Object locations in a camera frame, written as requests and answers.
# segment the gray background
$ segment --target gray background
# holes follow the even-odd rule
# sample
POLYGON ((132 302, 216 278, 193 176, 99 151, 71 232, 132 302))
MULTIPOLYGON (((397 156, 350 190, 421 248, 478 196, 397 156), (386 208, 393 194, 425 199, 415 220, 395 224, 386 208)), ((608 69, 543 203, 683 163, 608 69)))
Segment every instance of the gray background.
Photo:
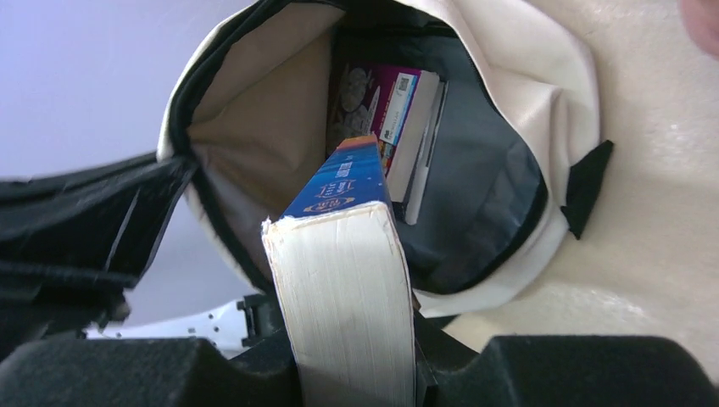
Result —
MULTIPOLYGON (((0 0, 0 178, 154 150, 164 107, 212 28, 249 0, 0 0)), ((129 293, 127 325, 250 293, 182 201, 129 293)))

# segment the open backpack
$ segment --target open backpack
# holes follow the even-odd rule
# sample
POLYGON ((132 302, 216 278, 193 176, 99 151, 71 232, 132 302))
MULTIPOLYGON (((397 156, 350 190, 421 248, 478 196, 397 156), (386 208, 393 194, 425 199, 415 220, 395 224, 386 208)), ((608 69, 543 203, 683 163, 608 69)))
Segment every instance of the open backpack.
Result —
POLYGON ((398 223, 424 316, 510 301, 568 231, 581 236, 612 144, 600 140, 592 57, 564 28, 522 0, 263 0, 190 58, 156 155, 0 182, 6 287, 121 297, 184 194, 226 263, 272 293, 260 224, 326 159, 338 53, 452 84, 420 218, 398 223))

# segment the barcode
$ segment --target barcode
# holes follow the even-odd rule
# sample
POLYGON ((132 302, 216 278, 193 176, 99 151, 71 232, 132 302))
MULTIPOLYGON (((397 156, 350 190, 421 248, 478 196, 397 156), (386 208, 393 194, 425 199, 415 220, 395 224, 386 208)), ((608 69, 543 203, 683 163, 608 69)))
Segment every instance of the barcode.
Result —
POLYGON ((399 90, 404 92, 410 87, 410 78, 402 78, 399 80, 399 90))
POLYGON ((339 170, 337 171, 335 178, 344 178, 345 176, 348 176, 350 168, 352 168, 351 162, 340 164, 339 170))

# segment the book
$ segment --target book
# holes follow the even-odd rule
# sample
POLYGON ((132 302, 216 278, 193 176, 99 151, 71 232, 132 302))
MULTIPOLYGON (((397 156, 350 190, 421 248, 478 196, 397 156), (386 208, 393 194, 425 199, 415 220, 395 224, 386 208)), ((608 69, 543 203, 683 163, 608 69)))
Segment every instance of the book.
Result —
POLYGON ((410 279, 375 136, 344 140, 262 242, 304 405, 414 405, 410 279))
POLYGON ((439 125, 442 122, 442 113, 444 111, 444 102, 447 99, 448 86, 449 84, 447 82, 440 83, 434 102, 432 103, 430 119, 427 121, 424 135, 422 136, 420 152, 411 177, 410 190, 404 201, 406 207, 404 208, 403 221, 407 225, 416 225, 420 217, 422 199, 425 195, 429 169, 432 165, 432 153, 434 153, 434 146, 437 142, 439 125))
POLYGON ((347 137, 379 139, 387 189, 401 202, 410 186, 439 75, 390 64, 346 63, 333 71, 330 149, 347 137))

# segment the book cover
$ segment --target book cover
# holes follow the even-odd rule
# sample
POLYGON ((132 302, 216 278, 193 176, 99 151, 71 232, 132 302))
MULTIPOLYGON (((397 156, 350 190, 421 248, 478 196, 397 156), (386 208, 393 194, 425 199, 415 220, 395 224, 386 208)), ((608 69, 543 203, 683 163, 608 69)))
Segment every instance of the book cover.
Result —
POLYGON ((377 139, 352 137, 340 143, 283 216, 303 218, 373 201, 389 204, 377 139))
POLYGON ((340 65, 332 78, 328 131, 330 149, 349 137, 373 134, 379 139, 384 174, 412 106, 422 70, 389 64, 340 65))

